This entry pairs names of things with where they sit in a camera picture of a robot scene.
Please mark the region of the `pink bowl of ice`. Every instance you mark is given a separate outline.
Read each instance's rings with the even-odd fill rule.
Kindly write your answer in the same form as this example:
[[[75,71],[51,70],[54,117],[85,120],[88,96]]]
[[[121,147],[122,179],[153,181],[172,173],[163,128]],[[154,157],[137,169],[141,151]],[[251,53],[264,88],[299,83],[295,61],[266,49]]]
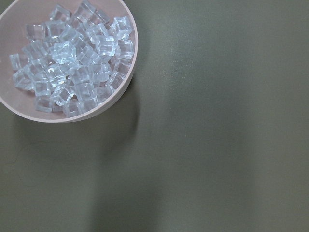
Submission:
[[[94,117],[127,89],[137,51],[122,0],[16,0],[0,17],[0,101],[37,122]]]

